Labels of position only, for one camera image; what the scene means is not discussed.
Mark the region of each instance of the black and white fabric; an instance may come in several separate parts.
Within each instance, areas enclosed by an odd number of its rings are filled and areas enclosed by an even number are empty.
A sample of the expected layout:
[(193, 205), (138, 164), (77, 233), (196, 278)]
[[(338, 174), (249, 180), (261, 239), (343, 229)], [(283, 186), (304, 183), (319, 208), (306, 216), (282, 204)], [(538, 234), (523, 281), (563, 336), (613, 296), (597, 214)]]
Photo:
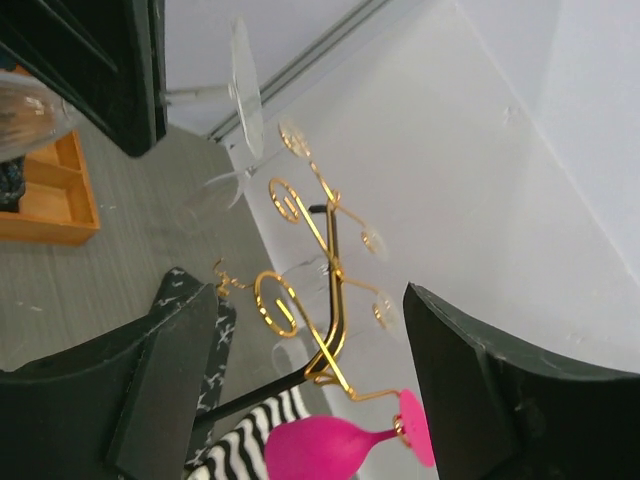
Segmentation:
[[(162, 279), (158, 293), (153, 300), (151, 311), (163, 307), (173, 302), (183, 295), (188, 295), (193, 290), (202, 286), (196, 278), (189, 275), (180, 267), (169, 270)], [(209, 352), (209, 360), (205, 369), (205, 376), (200, 388), (200, 398), (196, 415), (206, 413), (218, 406), (222, 386), (224, 385), (224, 375), (229, 359), (229, 350), (233, 331), (236, 326), (236, 310), (225, 299), (218, 299), (218, 318), (216, 320), (216, 338), (213, 340)], [(187, 465), (195, 465), (202, 456), (202, 446), (206, 445), (209, 439), (206, 434), (193, 433), (189, 441), (187, 451)]]
[(298, 387), (265, 400), (234, 430), (202, 448), (188, 480), (268, 480), (264, 446), (269, 434), (282, 423), (308, 416)]

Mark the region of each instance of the gray floor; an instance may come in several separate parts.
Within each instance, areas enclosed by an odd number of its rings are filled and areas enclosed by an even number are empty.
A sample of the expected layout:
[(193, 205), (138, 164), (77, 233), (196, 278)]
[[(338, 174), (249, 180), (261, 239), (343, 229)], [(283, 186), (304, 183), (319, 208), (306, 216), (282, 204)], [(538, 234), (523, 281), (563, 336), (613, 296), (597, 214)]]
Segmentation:
[[(224, 256), (230, 273), (251, 281), (270, 268), (242, 200), (206, 234), (188, 237), (172, 225), (171, 207), (203, 180), (231, 169), (226, 152), (173, 129), (145, 158), (131, 160), (91, 126), (81, 129), (101, 231), (83, 247), (0, 243), (0, 368), (24, 363), (112, 330), (149, 309), (162, 275), (179, 265), (216, 282)], [(270, 352), (278, 337), (263, 324), (250, 293), (234, 293), (238, 325), (223, 401), (276, 377)], [(322, 394), (304, 392), (312, 412)], [(221, 435), (236, 422), (220, 422)]]

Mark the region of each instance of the gold metal rack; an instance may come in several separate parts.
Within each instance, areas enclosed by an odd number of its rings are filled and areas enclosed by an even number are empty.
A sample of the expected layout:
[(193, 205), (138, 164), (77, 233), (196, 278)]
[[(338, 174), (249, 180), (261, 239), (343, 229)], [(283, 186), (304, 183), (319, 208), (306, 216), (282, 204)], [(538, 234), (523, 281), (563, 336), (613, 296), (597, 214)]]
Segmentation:
[[(267, 270), (261, 272), (252, 284), (240, 283), (237, 279), (231, 278), (226, 272), (220, 271), (218, 266), (220, 261), (215, 265), (215, 271), (220, 277), (218, 284), (218, 292), (220, 295), (226, 296), (229, 293), (229, 287), (240, 289), (253, 288), (256, 307), (260, 312), (267, 326), (277, 335), (285, 338), (294, 337), (298, 331), (298, 320), (288, 305), (293, 304), (298, 310), (302, 321), (309, 328), (316, 344), (318, 352), (304, 369), (304, 378), (313, 381), (316, 385), (337, 385), (340, 386), (347, 396), (354, 402), (361, 402), (379, 398), (385, 395), (399, 395), (396, 390), (388, 389), (373, 393), (360, 394), (348, 382), (345, 375), (338, 365), (338, 357), (344, 347), (348, 331), (347, 311), (345, 305), (346, 285), (355, 286), (376, 295), (376, 302), (372, 306), (373, 316), (378, 324), (384, 329), (392, 328), (392, 323), (397, 321), (398, 310), (393, 304), (391, 298), (382, 290), (368, 283), (349, 277), (344, 265), (340, 259), (337, 241), (337, 222), (336, 214), (342, 212), (348, 218), (355, 221), (362, 228), (361, 240), (366, 249), (372, 254), (382, 253), (384, 244), (381, 242), (379, 234), (369, 227), (369, 225), (358, 215), (347, 209), (341, 202), (341, 194), (338, 190), (332, 189), (323, 175), (320, 173), (318, 166), (312, 160), (311, 150), (304, 135), (290, 122), (284, 121), (279, 125), (280, 137), (285, 147), (294, 155), (308, 160), (309, 166), (314, 173), (316, 179), (320, 183), (327, 200), (324, 206), (315, 206), (307, 209), (304, 202), (296, 192), (296, 190), (283, 178), (272, 178), (269, 182), (269, 194), (274, 206), (288, 222), (293, 224), (301, 223), (304, 219), (305, 223), (311, 230), (318, 246), (327, 257), (329, 266), (329, 287), (330, 287), (330, 309), (331, 319), (329, 332), (325, 338), (316, 328), (313, 320), (310, 318), (304, 305), (300, 301), (294, 288), (280, 274)], [(282, 188), (285, 192), (284, 197), (278, 196), (277, 190)], [(325, 239), (318, 226), (312, 218), (313, 213), (324, 213), (327, 222), (327, 238)], [(269, 310), (269, 306), (263, 295), (263, 283), (267, 280), (275, 281), (281, 291), (288, 295), (291, 303), (284, 301), (278, 297), (275, 299), (275, 306), (284, 316), (288, 325), (283, 327), (279, 325)]]

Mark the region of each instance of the wooden tray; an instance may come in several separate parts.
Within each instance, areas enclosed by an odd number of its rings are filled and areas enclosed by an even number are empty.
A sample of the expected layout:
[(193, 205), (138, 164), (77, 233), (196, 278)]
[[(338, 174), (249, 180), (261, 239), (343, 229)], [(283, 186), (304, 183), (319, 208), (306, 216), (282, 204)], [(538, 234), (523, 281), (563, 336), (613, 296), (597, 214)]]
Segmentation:
[(82, 245), (100, 230), (76, 132), (28, 154), (25, 178), (20, 213), (0, 212), (0, 239)]

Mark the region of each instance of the black metal rod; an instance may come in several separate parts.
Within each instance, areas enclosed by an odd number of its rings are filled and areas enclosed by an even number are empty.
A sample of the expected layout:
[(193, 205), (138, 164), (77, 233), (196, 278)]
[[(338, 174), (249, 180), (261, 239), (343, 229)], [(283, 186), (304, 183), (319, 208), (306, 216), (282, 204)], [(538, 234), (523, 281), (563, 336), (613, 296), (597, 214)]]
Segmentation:
[[(309, 207), (309, 213), (317, 214), (317, 213), (327, 213), (326, 205), (312, 205)], [(332, 215), (331, 218), (327, 219), (328, 222), (332, 223), (332, 231), (333, 238), (331, 239), (333, 243), (334, 252), (338, 254), (338, 230), (335, 222), (335, 217)], [(329, 285), (329, 308), (330, 308), (330, 317), (333, 318), (333, 293), (331, 290), (331, 285)], [(252, 405), (257, 405), (259, 403), (264, 402), (266, 399), (278, 395), (279, 393), (290, 390), (293, 387), (301, 385), (306, 381), (304, 376), (304, 372), (307, 368), (307, 365), (302, 367), (299, 370), (296, 370), (289, 375), (286, 375), (278, 380), (270, 382), (266, 385), (263, 385), (260, 388), (257, 388), (249, 393), (245, 393), (244, 395), (235, 398), (219, 407), (214, 408), (210, 412), (202, 413), (198, 415), (193, 421), (193, 427), (191, 429), (192, 432), (208, 432), (211, 430), (218, 420), (221, 418), (228, 417), (240, 410), (244, 410), (245, 408), (251, 407)]]

